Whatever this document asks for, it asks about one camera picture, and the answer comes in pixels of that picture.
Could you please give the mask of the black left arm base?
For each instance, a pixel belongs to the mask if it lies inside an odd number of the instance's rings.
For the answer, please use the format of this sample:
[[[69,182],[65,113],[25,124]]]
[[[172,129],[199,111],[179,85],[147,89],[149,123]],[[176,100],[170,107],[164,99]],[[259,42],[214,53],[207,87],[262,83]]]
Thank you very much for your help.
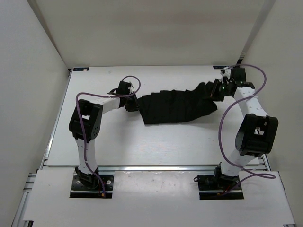
[[[105,192],[98,178],[95,178],[93,183],[83,183],[78,175],[74,175],[71,183],[70,198],[92,198],[92,199],[111,199],[113,196],[114,176],[101,175],[100,176]]]

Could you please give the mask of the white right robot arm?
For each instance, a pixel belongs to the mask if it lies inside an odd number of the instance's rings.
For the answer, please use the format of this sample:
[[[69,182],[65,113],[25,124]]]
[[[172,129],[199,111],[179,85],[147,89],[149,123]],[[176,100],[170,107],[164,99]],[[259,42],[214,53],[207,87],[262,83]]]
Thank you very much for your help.
[[[214,81],[210,97],[214,101],[223,101],[226,96],[234,98],[223,113],[219,123],[218,142],[223,162],[214,171],[213,185],[218,189],[225,188],[230,181],[234,182],[239,171],[244,170],[251,160],[270,153],[278,128],[278,119],[271,117],[258,101],[258,94],[264,88],[267,77],[260,70],[264,81],[259,89],[246,81],[246,71],[239,66],[225,66],[221,69],[221,78]],[[222,127],[227,113],[238,105],[243,121],[235,137],[235,149],[226,156],[222,145]]]

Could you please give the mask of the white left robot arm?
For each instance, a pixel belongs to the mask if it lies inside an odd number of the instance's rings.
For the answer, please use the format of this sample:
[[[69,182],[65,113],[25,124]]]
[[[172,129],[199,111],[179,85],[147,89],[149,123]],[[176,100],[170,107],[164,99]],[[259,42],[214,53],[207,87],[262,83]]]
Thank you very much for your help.
[[[132,83],[121,80],[118,87],[107,95],[86,92],[76,95],[76,107],[69,122],[69,131],[78,148],[79,165],[75,171],[88,189],[95,189],[99,184],[95,139],[100,132],[102,116],[119,108],[125,108],[129,112],[137,111],[137,91]]]

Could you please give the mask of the black pleated skirt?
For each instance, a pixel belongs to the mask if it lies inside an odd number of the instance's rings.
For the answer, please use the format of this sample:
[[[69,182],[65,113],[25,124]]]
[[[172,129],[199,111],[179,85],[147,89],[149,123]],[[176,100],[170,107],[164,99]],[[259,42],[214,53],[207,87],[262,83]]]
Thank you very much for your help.
[[[202,82],[194,90],[162,90],[138,98],[143,122],[150,124],[183,123],[210,115],[217,105],[210,98],[212,82]]]

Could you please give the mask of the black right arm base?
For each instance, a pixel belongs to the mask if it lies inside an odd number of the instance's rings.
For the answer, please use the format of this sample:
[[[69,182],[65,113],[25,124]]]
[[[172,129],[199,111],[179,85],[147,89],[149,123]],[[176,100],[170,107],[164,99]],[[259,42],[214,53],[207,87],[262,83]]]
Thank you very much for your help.
[[[221,167],[215,168],[212,175],[197,175],[194,182],[198,183],[200,200],[243,200],[239,176],[222,174]]]

